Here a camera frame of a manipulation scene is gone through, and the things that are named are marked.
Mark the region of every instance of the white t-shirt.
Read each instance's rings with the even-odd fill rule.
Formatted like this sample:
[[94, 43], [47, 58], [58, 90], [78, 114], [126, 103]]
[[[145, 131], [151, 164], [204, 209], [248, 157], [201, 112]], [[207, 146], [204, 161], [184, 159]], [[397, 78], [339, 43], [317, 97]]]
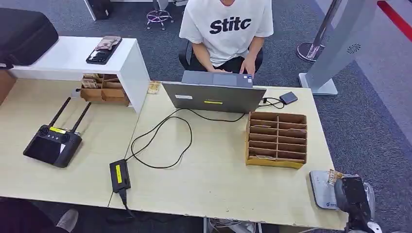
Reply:
[[183, 15], [180, 38], [204, 43], [210, 61], [218, 67], [249, 52], [254, 36], [273, 34], [272, 0], [189, 0]]

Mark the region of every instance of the person's hand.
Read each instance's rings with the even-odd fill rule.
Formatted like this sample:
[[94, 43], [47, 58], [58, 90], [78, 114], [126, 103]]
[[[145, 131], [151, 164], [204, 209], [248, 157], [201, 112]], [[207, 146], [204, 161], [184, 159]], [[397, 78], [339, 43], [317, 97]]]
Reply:
[[244, 70], [246, 69], [247, 73], [254, 76], [255, 75], [255, 60], [256, 57], [247, 55], [245, 60], [240, 67], [239, 74], [243, 74]]
[[232, 73], [232, 72], [226, 71], [226, 70], [224, 70], [224, 69], [213, 69], [213, 70], [211, 70], [210, 72], [216, 72], [216, 73]]

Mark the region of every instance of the black pants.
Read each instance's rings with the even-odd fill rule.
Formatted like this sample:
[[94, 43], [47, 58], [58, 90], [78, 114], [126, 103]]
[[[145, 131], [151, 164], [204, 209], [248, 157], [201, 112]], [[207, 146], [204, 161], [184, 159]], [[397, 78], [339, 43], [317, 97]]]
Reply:
[[0, 231], [7, 233], [68, 233], [27, 200], [0, 201]]
[[[243, 61], [244, 61], [243, 57], [235, 57], [225, 62], [223, 65], [219, 67], [215, 67], [215, 69], [224, 69], [227, 72], [239, 74], [240, 67], [242, 66]], [[194, 54], [192, 55], [192, 58], [190, 59], [190, 65], [189, 65], [188, 70], [207, 71], [206, 68], [199, 62], [199, 60], [197, 60], [197, 57]]]

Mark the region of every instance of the red barrier tape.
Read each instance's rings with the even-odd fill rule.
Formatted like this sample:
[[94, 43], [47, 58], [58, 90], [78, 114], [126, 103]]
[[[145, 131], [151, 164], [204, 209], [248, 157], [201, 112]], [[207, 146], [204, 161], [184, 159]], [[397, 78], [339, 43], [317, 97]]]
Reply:
[[412, 41], [412, 27], [386, 1], [378, 1], [378, 6], [399, 30]]

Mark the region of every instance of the cardboard sorting box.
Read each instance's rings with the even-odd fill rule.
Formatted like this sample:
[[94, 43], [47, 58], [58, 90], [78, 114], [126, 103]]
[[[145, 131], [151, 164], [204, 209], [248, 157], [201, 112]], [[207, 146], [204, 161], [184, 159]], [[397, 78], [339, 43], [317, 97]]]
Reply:
[[15, 77], [13, 77], [7, 71], [0, 70], [0, 105], [6, 99], [15, 82]]
[[115, 102], [126, 106], [130, 103], [116, 75], [85, 75], [80, 97], [86, 101]]
[[246, 126], [246, 165], [299, 169], [307, 160], [305, 115], [252, 112]]

